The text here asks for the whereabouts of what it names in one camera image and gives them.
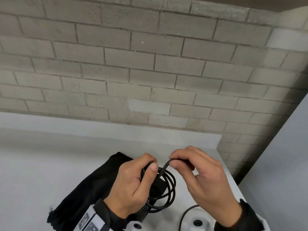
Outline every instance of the painted brick wall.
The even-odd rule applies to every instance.
[[[0,0],[0,110],[222,134],[245,174],[308,89],[308,7]]]

